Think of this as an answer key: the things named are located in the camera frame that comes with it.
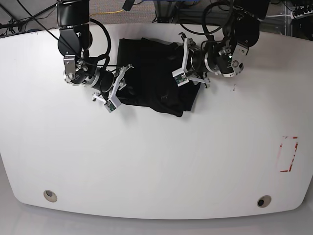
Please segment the black T-shirt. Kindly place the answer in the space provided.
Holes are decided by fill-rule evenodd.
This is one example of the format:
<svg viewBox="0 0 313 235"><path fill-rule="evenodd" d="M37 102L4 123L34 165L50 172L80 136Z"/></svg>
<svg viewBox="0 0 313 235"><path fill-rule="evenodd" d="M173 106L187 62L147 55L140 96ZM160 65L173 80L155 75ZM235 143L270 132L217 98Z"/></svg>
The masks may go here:
<svg viewBox="0 0 313 235"><path fill-rule="evenodd" d="M117 91L117 97L126 105L181 117L191 111L200 89L193 82L177 85L172 72L181 67L182 59L183 47L177 43L120 39L117 65L133 68L125 73L126 87Z"/></svg>

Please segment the black tripod leg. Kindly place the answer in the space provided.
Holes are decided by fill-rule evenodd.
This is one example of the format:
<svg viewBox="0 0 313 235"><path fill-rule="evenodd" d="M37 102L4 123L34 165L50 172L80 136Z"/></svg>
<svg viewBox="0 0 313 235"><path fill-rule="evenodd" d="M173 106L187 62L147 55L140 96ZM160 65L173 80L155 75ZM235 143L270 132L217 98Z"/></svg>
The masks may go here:
<svg viewBox="0 0 313 235"><path fill-rule="evenodd" d="M5 6L3 6L2 4L0 4L0 8L1 10L9 16L10 20L8 21L8 24L13 24L13 23L19 23L20 20L18 20L13 13L11 13Z"/></svg>

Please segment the grey metal stand base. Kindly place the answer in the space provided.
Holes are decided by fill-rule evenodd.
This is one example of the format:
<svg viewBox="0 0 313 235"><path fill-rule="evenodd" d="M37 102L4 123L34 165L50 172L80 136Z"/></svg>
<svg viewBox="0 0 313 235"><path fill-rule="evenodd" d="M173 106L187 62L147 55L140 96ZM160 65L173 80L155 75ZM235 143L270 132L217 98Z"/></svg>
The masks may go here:
<svg viewBox="0 0 313 235"><path fill-rule="evenodd" d="M153 0L156 15L153 22L162 24L171 23L180 5L191 7L198 2L199 0Z"/></svg>

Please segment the red tape rectangle marking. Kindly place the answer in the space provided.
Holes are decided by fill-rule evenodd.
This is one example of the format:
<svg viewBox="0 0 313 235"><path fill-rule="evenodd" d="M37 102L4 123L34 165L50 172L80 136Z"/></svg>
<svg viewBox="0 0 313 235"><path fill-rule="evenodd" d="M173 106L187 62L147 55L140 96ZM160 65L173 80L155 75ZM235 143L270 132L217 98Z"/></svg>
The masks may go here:
<svg viewBox="0 0 313 235"><path fill-rule="evenodd" d="M277 169L279 172L290 172L298 148L299 137L285 136L279 146Z"/></svg>

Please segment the white power strip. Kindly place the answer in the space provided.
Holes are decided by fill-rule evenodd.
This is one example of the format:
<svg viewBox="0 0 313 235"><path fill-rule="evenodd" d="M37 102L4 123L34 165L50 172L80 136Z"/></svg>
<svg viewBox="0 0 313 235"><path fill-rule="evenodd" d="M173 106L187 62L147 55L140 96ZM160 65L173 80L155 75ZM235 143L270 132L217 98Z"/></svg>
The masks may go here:
<svg viewBox="0 0 313 235"><path fill-rule="evenodd" d="M305 17L309 17L313 15L313 7L312 6L305 6L295 9L291 13L292 19L301 19Z"/></svg>

